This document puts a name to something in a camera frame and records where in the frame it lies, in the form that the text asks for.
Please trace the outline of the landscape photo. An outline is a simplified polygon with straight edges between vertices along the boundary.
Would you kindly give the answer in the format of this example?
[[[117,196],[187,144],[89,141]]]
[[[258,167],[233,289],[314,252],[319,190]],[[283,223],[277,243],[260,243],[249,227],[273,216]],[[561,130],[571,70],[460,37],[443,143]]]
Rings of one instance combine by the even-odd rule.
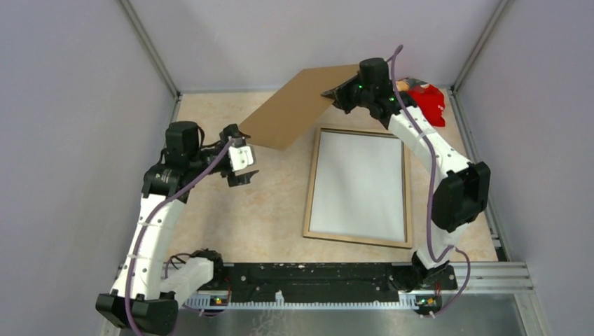
[[[283,151],[332,105],[322,93],[357,74],[356,64],[303,69],[239,125],[249,142]]]

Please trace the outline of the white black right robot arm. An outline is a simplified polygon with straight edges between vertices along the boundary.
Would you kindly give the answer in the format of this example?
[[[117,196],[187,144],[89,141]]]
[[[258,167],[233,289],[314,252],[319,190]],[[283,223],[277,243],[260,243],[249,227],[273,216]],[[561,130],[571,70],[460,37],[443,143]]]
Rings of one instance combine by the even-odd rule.
[[[393,60],[365,59],[355,75],[322,92],[337,109],[350,113],[367,109],[370,116],[415,155],[429,172],[426,242],[411,264],[395,271],[392,283],[400,291],[430,288],[444,274],[462,233],[485,211],[491,171],[456,151],[434,128],[419,102],[400,91],[391,74]]]

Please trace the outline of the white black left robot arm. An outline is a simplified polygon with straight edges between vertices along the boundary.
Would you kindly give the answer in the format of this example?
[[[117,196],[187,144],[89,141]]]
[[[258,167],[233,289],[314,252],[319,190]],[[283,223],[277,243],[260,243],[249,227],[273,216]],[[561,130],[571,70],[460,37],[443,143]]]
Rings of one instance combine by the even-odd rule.
[[[167,251],[189,194],[205,177],[218,174],[229,187],[250,183],[256,158],[249,135],[236,124],[219,140],[205,144],[205,131],[193,121],[171,123],[158,161],[143,176],[140,212],[125,262],[110,291],[97,296],[95,309],[112,325],[136,335],[171,335],[179,310],[205,286],[226,282],[221,254],[206,249],[189,253],[169,274]]]

